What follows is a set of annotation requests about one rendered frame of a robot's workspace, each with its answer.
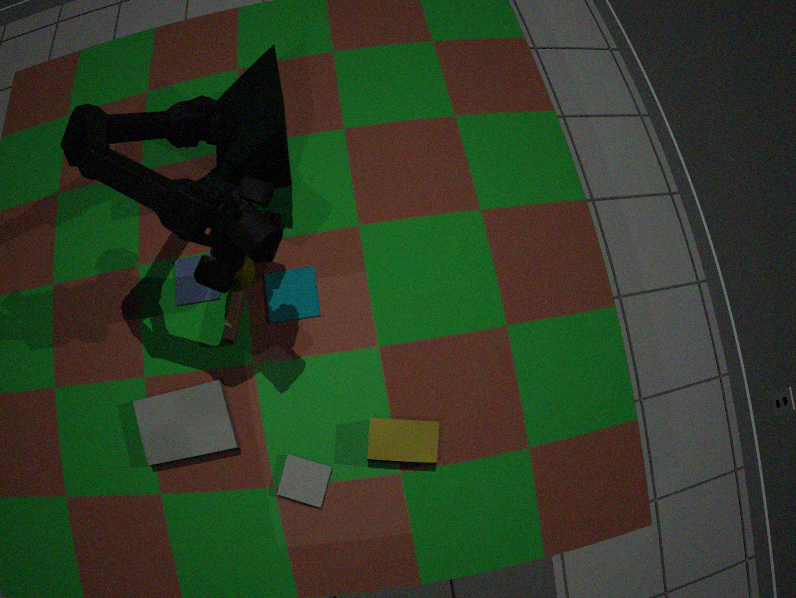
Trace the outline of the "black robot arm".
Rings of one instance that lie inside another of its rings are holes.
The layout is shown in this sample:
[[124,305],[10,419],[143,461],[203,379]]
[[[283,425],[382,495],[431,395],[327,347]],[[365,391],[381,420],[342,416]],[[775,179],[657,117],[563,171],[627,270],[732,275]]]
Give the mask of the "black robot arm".
[[[96,179],[156,212],[165,228],[178,238],[218,249],[222,240],[235,244],[257,264],[274,260],[284,223],[277,210],[262,214],[243,205],[232,183],[208,173],[200,182],[169,179],[113,151],[110,143],[164,139],[177,149],[197,147],[199,140],[220,149],[239,135],[240,107],[216,107],[200,96],[161,112],[106,114],[99,106],[75,107],[61,147],[69,166],[86,179]],[[208,225],[213,227],[205,234]]]

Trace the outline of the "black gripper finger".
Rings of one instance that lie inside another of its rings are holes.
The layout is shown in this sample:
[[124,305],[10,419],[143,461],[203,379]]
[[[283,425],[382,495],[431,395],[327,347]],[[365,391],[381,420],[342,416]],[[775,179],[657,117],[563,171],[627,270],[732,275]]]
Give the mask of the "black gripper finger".
[[[211,247],[211,249],[210,249],[210,254],[212,254],[212,251],[213,251],[213,249],[214,249],[214,248],[212,248],[212,247]],[[230,263],[233,263],[233,264],[236,264],[236,265],[238,265],[238,264],[241,264],[241,263],[242,263],[242,261],[243,261],[243,258],[241,258],[241,257],[238,257],[238,258],[237,258],[237,260],[236,260],[236,262],[233,262],[233,261],[231,261],[231,260],[228,260],[228,261],[229,261]]]

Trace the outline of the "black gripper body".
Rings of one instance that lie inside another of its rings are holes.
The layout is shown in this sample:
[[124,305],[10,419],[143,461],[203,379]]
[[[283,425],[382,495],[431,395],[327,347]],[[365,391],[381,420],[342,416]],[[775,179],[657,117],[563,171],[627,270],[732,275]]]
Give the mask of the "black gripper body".
[[[274,195],[272,184],[249,176],[241,177],[236,188],[240,198],[244,199],[242,204],[245,206],[253,202],[265,209]],[[194,271],[194,278],[197,283],[226,293],[234,281],[236,270],[225,260],[236,262],[238,257],[235,254],[235,244],[229,238],[222,240],[219,248],[213,249],[212,257],[206,255],[201,257]]]

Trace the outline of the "yellow box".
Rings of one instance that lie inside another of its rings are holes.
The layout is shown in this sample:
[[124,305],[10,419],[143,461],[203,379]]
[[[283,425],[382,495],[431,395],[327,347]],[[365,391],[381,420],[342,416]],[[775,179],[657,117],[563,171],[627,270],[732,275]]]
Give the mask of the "yellow box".
[[370,417],[368,461],[436,464],[439,422]]

